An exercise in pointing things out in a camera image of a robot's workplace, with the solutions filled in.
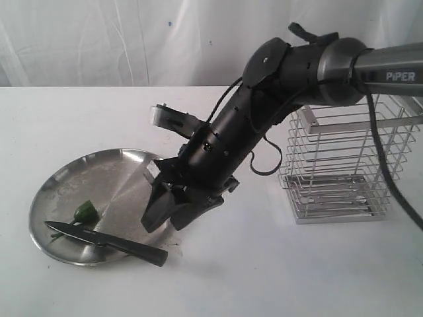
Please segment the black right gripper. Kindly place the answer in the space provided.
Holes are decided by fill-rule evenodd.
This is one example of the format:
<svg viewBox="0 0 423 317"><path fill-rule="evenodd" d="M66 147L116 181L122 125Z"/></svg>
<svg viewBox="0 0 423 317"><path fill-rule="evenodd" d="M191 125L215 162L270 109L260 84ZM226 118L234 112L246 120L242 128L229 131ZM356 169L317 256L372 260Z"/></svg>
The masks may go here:
<svg viewBox="0 0 423 317"><path fill-rule="evenodd" d="M145 171L151 194L141 218L144 229L152 233L171 217L173 227L182 230L223 205L224 193L239 185L233 175L239 165L239 153L233 151L152 160Z"/></svg>

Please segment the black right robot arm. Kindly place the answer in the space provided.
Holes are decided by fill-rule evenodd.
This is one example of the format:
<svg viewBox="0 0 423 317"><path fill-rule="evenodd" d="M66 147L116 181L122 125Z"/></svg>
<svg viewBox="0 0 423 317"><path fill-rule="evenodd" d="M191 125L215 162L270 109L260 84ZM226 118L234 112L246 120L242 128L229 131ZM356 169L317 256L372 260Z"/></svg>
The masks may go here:
<svg viewBox="0 0 423 317"><path fill-rule="evenodd" d="M304 105L349 106L373 94L422 95L422 44L371 49L354 38L279 38L260 46L243 75L205 121L159 104L153 123L187 139L177 156L155 160L152 192L141 223L153 232L170 221L181 230L223 203L234 171L267 131Z"/></svg>

